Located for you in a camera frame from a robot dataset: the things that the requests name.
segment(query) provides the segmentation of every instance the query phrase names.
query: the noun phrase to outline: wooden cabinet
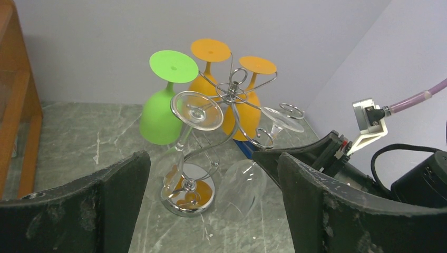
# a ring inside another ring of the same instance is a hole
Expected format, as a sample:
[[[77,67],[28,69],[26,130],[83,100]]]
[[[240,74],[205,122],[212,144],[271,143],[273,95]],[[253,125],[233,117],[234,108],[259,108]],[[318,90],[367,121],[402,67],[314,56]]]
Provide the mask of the wooden cabinet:
[[[0,110],[0,199],[20,123],[30,126],[17,195],[21,198],[33,192],[43,115],[12,0],[0,0]]]

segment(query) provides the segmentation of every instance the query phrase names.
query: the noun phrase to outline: glass stem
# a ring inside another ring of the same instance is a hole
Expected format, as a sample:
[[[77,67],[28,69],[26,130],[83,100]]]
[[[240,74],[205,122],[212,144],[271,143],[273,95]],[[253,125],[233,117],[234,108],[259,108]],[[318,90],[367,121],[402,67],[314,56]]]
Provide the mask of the glass stem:
[[[182,135],[180,136],[179,140],[176,143],[176,149],[178,151],[183,151],[184,146],[188,142],[188,136],[192,131],[191,126],[186,126],[185,130],[183,131]]]
[[[273,126],[271,126],[270,136],[272,140],[275,140],[278,137],[278,134],[283,130],[283,128],[280,128],[277,124],[273,123]],[[267,145],[272,145],[273,141],[268,140]]]
[[[211,63],[207,62],[207,65],[205,67],[205,75],[211,75]]]
[[[257,75],[258,75],[258,74],[253,73],[253,75],[251,76],[250,84],[248,85],[246,91],[251,90],[251,89],[253,89],[253,88],[255,87],[256,76],[257,76]]]
[[[168,82],[168,86],[166,86],[166,90],[169,92],[174,92],[174,83]]]

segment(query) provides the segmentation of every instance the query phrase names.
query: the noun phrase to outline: gray marble surface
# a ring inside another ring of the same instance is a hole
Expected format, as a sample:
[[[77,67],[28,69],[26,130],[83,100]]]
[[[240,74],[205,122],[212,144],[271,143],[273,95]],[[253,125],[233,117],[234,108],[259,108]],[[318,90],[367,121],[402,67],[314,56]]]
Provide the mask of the gray marble surface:
[[[154,161],[168,146],[146,142],[139,133],[140,105],[44,103],[44,121],[38,154],[35,191],[57,187],[105,168],[138,150]],[[312,143],[317,136],[304,120],[304,133],[282,131],[276,147]],[[267,118],[261,127],[270,129]],[[8,173],[6,198],[14,198],[20,179],[20,145],[27,127],[21,127],[19,156]],[[207,132],[215,143],[225,134]],[[190,139],[187,152],[196,149]],[[220,168],[213,175],[218,186],[226,170],[245,156],[232,141],[216,148]],[[204,162],[204,157],[193,163]],[[161,203],[143,198],[129,252],[294,252],[281,191],[269,179],[260,205],[242,222],[220,219],[210,208],[193,218],[178,217]]]

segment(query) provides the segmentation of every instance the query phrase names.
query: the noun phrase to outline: wine glass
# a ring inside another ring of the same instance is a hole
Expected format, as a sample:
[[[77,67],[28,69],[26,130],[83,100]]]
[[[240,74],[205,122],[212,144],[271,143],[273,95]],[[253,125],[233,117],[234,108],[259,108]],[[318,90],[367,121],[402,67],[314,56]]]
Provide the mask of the wine glass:
[[[231,55],[228,46],[220,41],[212,40],[210,38],[202,38],[193,42],[191,51],[195,57],[207,63],[203,74],[212,83],[217,85],[216,79],[211,75],[211,63],[223,62],[228,59]],[[188,90],[197,91],[206,96],[217,96],[216,88],[201,75],[191,83]]]
[[[199,68],[192,58],[173,50],[154,53],[149,59],[149,65],[168,85],[154,93],[144,105],[140,133],[153,144],[166,145],[179,138],[183,126],[183,122],[172,114],[170,108],[171,99],[176,94],[173,85],[191,82],[198,75]]]
[[[273,140],[283,129],[304,132],[303,126],[283,113],[267,107],[261,108],[261,112],[273,121],[270,132]],[[227,220],[243,220],[260,201],[266,185],[267,174],[253,160],[234,163],[223,176],[217,192],[216,212]]]
[[[176,145],[152,165],[145,195],[153,201],[168,199],[179,183],[183,174],[183,150],[191,130],[212,131],[219,128],[224,120],[222,109],[214,100],[194,91],[175,95],[170,108],[172,114],[186,126]]]
[[[255,89],[273,81],[276,77],[255,87],[256,77],[258,74],[270,75],[276,73],[276,66],[272,62],[256,56],[244,56],[239,60],[239,63],[245,69],[253,72],[250,84],[245,89],[245,93],[240,94],[239,96],[244,101],[256,107],[260,107],[261,103]],[[242,101],[237,101],[236,109],[240,113],[240,124],[242,129],[250,138],[253,139],[256,135],[256,128],[261,120],[261,111],[247,103],[242,103]],[[235,124],[236,120],[233,111],[231,108],[228,108],[224,116],[222,129],[228,135],[231,133]],[[238,131],[233,139],[238,141],[247,141],[247,138],[244,137],[241,131]]]

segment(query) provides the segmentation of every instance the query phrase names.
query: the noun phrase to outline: blue object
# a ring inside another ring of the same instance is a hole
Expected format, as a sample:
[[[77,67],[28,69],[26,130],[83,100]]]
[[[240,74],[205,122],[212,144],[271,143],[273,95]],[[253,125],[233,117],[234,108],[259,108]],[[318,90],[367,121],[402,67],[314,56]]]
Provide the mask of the blue object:
[[[237,141],[237,140],[234,140],[234,142],[236,143],[236,145],[240,148],[242,153],[244,153],[244,155],[248,159],[251,159],[251,155],[253,154],[253,152],[259,150],[256,146],[251,144],[251,142],[249,142],[249,141]]]

